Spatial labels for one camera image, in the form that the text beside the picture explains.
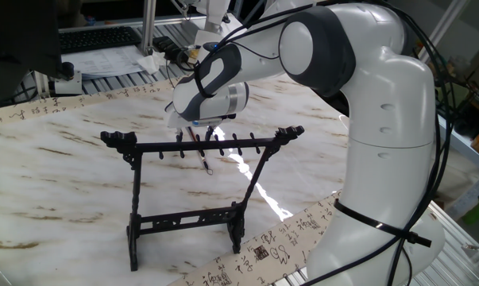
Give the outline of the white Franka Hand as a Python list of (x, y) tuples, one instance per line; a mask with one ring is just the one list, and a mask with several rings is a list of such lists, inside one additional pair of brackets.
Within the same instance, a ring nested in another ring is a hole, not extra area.
[(208, 118), (208, 119), (199, 119), (194, 121), (187, 121), (182, 118), (176, 112), (170, 112), (167, 114), (167, 127), (176, 128), (176, 139), (183, 139), (183, 130), (182, 128), (186, 127), (207, 127), (205, 133), (205, 141), (209, 141), (214, 133), (215, 126), (219, 126), (222, 123), (222, 118)]

